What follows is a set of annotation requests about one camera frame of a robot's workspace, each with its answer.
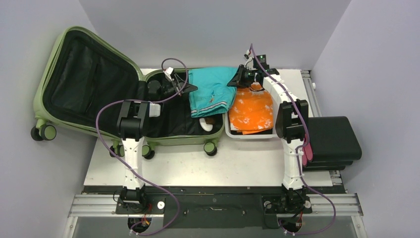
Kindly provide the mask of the teal garment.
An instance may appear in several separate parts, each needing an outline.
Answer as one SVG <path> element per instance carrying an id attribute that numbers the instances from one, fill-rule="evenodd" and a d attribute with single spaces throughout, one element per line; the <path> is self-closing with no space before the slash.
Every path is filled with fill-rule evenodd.
<path id="1" fill-rule="evenodd" d="M 232 107 L 236 87 L 227 84 L 237 72 L 235 67 L 204 67 L 188 71 L 189 83 L 198 89 L 189 93 L 192 118 L 224 114 Z"/>

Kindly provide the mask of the orange item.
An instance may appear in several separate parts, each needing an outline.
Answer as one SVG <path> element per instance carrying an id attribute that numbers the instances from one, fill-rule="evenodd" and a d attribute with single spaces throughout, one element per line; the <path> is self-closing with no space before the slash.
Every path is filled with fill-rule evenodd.
<path id="1" fill-rule="evenodd" d="M 230 129 L 240 134 L 254 134 L 273 128 L 273 102 L 258 83 L 237 89 L 228 111 Z"/>

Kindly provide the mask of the white perforated plastic basket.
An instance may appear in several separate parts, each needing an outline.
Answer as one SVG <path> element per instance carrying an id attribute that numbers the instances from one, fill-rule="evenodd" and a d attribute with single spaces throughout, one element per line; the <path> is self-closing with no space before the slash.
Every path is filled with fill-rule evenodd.
<path id="1" fill-rule="evenodd" d="M 262 132 L 258 132 L 258 133 L 254 133 L 254 134 L 240 134 L 238 132 L 232 131 L 230 129 L 230 123 L 229 123 L 229 118 L 228 118 L 228 112 L 226 114 L 226 118 L 227 118 L 227 134 L 231 135 L 233 137 L 237 137 L 237 138 L 241 138 L 241 139 L 260 139 L 260 138 L 273 138 L 274 137 L 274 120 L 273 120 L 273 128 L 267 131 L 262 131 Z"/>

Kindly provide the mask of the green hard-shell suitcase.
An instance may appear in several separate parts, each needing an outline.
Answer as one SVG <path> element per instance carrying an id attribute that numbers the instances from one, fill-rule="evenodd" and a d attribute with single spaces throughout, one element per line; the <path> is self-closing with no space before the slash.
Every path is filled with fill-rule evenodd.
<path id="1" fill-rule="evenodd" d="M 189 70 L 175 69 L 182 79 Z M 51 141 L 57 126 L 112 141 L 109 154 L 124 156 L 117 120 L 124 100 L 147 98 L 147 82 L 163 79 L 163 70 L 143 74 L 127 56 L 83 27 L 70 27 L 58 36 L 33 102 L 35 141 Z M 211 116 L 215 124 L 204 131 L 190 113 L 189 93 L 161 104 L 160 116 L 144 125 L 142 156 L 151 159 L 155 147 L 202 144 L 209 156 L 217 153 L 224 128 L 223 115 Z"/>

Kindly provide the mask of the black and pink storage organizer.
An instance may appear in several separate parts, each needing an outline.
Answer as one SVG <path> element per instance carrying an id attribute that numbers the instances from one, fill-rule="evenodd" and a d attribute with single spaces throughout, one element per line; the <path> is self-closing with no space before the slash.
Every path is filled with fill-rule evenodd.
<path id="1" fill-rule="evenodd" d="M 362 157 L 362 149 L 345 116 L 312 117 L 308 120 L 310 144 L 305 171 L 343 170 Z"/>

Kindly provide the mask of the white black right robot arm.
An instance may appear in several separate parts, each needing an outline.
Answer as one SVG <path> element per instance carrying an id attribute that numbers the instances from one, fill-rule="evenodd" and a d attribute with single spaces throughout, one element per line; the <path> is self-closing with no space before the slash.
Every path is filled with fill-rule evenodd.
<path id="1" fill-rule="evenodd" d="M 306 100 L 296 97 L 281 79 L 276 69 L 266 63 L 265 55 L 244 55 L 247 62 L 254 65 L 241 64 L 228 86 L 249 88 L 258 83 L 263 91 L 268 92 L 278 105 L 275 120 L 275 132 L 281 139 L 284 151 L 284 178 L 282 189 L 285 193 L 280 197 L 279 205 L 291 212 L 305 202 L 305 183 L 302 172 L 303 148 L 309 143 L 309 132 L 306 123 L 309 118 L 309 105 Z"/>

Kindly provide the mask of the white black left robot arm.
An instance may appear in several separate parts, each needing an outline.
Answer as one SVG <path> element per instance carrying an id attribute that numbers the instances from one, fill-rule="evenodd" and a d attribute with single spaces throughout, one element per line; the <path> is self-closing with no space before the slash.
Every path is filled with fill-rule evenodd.
<path id="1" fill-rule="evenodd" d="M 189 75 L 186 73 L 184 80 L 180 80 L 176 73 L 164 72 L 166 79 L 171 82 L 173 94 L 168 97 L 158 96 L 157 101 L 124 100 L 117 120 L 118 133 L 121 136 L 124 158 L 119 159 L 125 166 L 125 180 L 119 199 L 135 213 L 142 213 L 147 209 L 148 200 L 145 192 L 145 183 L 142 178 L 142 165 L 138 162 L 139 153 L 142 152 L 144 142 L 143 127 L 150 117 L 159 117 L 161 104 L 173 99 L 177 95 L 196 90 L 191 85 Z"/>

